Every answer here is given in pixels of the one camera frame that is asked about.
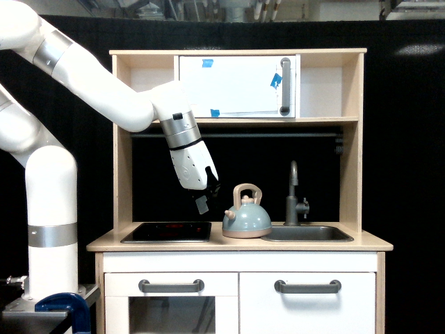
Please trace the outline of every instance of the teapot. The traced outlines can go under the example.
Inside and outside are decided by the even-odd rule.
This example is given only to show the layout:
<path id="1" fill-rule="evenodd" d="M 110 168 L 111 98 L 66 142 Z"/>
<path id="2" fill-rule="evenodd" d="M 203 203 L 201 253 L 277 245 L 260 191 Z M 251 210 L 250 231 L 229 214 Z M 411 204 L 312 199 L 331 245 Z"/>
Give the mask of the teapot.
<path id="1" fill-rule="evenodd" d="M 243 196 L 243 190 L 252 190 L 252 198 Z M 257 238 L 272 232 L 272 223 L 266 210 L 259 205 L 263 193 L 251 184 L 234 188 L 234 206 L 225 210 L 222 235 L 230 238 Z"/>

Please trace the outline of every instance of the silver joint ring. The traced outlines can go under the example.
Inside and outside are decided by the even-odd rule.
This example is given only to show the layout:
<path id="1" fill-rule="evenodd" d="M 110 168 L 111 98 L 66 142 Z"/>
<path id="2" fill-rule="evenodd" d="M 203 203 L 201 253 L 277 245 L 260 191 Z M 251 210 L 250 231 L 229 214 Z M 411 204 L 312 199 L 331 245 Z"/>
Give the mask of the silver joint ring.
<path id="1" fill-rule="evenodd" d="M 180 148 L 201 138 L 193 112 L 178 113 L 161 121 L 161 127 L 170 149 Z"/>
<path id="2" fill-rule="evenodd" d="M 53 70 L 64 52 L 73 42 L 59 30 L 50 33 L 37 49 L 33 58 L 33 64 L 52 75 Z"/>
<path id="3" fill-rule="evenodd" d="M 28 225 L 28 246 L 61 247 L 77 242 L 77 223 L 57 226 Z"/>

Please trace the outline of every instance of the faucet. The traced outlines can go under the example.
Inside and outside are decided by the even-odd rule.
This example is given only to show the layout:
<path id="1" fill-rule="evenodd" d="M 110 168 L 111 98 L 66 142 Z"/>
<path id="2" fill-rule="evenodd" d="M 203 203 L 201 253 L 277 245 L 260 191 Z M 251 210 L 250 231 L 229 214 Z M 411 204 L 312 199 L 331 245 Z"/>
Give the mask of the faucet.
<path id="1" fill-rule="evenodd" d="M 309 213 L 309 203 L 304 198 L 302 203 L 298 202 L 295 196 L 295 186 L 298 186 L 298 168 L 295 161 L 291 162 L 291 172 L 289 175 L 289 196 L 286 197 L 286 221 L 285 226 L 300 226 L 298 215 Z"/>

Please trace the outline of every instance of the oven window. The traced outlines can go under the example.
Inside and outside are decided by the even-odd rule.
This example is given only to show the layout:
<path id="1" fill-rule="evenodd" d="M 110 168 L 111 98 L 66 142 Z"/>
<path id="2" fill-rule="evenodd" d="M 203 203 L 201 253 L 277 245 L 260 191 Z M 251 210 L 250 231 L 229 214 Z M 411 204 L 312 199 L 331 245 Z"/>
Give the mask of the oven window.
<path id="1" fill-rule="evenodd" d="M 131 334 L 215 333 L 215 297 L 130 297 Z"/>

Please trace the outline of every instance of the black cooktop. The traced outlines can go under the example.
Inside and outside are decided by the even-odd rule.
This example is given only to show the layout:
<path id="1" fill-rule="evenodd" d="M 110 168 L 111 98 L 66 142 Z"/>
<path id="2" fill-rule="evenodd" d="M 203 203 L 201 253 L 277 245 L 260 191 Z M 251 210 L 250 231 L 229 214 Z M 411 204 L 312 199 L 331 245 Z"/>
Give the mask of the black cooktop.
<path id="1" fill-rule="evenodd" d="M 142 223 L 120 242 L 148 244 L 155 242 L 208 242 L 209 221 L 173 221 L 168 223 Z"/>

